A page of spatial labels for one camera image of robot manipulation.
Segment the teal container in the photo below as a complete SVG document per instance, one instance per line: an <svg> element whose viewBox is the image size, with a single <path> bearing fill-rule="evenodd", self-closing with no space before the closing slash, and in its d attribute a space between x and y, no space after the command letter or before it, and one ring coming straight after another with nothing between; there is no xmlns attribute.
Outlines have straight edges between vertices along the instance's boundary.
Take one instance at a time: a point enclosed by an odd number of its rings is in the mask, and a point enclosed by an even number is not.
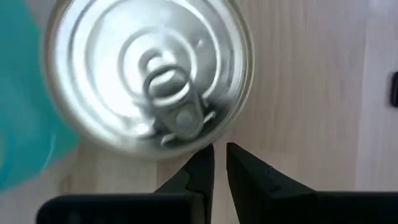
<svg viewBox="0 0 398 224"><path fill-rule="evenodd" d="M73 149L78 136L53 107L44 83L41 36L23 0L0 1L0 191Z"/></svg>

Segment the can lid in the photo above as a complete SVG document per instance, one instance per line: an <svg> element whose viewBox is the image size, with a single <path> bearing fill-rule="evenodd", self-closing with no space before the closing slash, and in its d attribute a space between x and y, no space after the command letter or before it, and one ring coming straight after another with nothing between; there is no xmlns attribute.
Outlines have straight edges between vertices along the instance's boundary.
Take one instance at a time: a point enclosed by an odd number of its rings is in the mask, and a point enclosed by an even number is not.
<svg viewBox="0 0 398 224"><path fill-rule="evenodd" d="M101 145L157 157L198 149L248 95L249 34L224 1L79 0L54 15L47 80Z"/></svg>

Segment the wood grain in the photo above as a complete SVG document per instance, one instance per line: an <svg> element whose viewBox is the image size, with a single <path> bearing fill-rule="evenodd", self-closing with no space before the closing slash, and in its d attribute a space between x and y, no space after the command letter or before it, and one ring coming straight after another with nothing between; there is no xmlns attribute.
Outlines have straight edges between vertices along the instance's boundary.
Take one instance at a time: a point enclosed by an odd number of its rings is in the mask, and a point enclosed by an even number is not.
<svg viewBox="0 0 398 224"><path fill-rule="evenodd" d="M387 103L398 69L398 2L236 2L251 26L257 72L246 109L215 143L213 223L238 223L228 141L314 189L398 190L398 110ZM58 165L0 195L0 214L8 215L1 223L28 223L57 194L150 192L190 156L156 164L82 147L66 175Z"/></svg>

